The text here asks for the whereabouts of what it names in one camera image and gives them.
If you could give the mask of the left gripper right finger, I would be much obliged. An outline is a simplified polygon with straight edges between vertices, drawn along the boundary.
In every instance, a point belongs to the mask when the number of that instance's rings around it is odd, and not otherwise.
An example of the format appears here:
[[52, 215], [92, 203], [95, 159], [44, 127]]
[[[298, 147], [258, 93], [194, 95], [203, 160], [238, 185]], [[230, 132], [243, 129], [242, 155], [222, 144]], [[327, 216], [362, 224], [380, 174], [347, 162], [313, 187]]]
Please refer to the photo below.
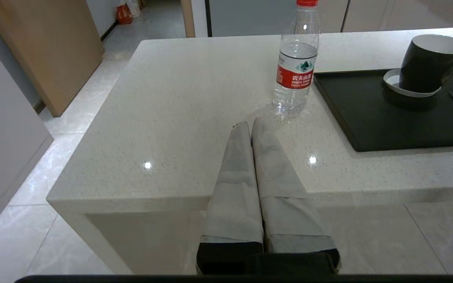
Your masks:
[[341, 266], [332, 236], [275, 133], [261, 118], [251, 132], [253, 159], [268, 254], [318, 256], [331, 272]]

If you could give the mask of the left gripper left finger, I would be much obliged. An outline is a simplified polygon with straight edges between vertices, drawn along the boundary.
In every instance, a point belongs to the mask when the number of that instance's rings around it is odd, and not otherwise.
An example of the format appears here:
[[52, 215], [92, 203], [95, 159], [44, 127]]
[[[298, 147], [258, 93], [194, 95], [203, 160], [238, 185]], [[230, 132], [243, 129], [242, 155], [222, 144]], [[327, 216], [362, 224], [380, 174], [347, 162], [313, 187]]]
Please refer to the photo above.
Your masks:
[[244, 274], [263, 253], [264, 229], [247, 122], [236, 124], [225, 147], [196, 254], [201, 275]]

